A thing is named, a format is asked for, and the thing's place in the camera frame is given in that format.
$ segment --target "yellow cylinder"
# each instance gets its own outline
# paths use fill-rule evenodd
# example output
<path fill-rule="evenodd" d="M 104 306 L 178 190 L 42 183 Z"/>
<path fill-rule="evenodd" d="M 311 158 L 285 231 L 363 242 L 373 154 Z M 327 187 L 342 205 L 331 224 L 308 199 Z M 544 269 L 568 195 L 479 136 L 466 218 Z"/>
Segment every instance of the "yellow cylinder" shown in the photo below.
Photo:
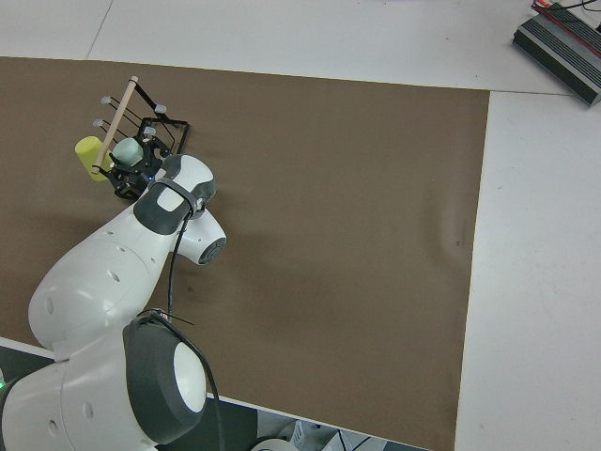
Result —
<path fill-rule="evenodd" d="M 95 181 L 106 180 L 106 177 L 103 174 L 92 174 L 92 164 L 96 161 L 96 157 L 98 156 L 101 147 L 102 141 L 96 136 L 87 136 L 75 145 L 75 153 L 79 157 L 80 162 L 84 165 L 87 174 Z M 111 169 L 111 162 L 112 160 L 111 157 L 109 157 L 109 152 L 106 152 L 101 166 L 102 169 L 109 171 Z"/>

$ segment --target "brown board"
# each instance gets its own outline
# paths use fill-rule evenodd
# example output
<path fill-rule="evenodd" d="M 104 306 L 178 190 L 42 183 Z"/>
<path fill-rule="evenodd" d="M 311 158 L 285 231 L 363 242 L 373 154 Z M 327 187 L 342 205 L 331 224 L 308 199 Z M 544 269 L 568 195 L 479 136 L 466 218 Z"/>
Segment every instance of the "brown board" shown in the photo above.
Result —
<path fill-rule="evenodd" d="M 223 394 L 451 450 L 487 91 L 0 58 L 0 335 L 36 343 L 37 284 L 125 208 L 73 147 L 132 75 L 216 176 L 229 241 L 175 313 Z"/>

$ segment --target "white robotic arm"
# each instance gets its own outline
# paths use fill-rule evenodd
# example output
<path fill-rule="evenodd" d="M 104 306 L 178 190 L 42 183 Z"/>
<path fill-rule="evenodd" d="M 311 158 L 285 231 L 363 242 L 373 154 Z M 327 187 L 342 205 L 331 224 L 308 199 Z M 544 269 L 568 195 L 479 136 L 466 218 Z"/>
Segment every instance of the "white robotic arm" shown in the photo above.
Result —
<path fill-rule="evenodd" d="M 201 362 L 168 328 L 136 316 L 188 214 L 183 256 L 206 264 L 223 248 L 205 210 L 214 193 L 208 167 L 170 156 L 135 204 L 51 268 L 29 322 L 55 363 L 0 390 L 0 451 L 147 451 L 198 423 Z"/>

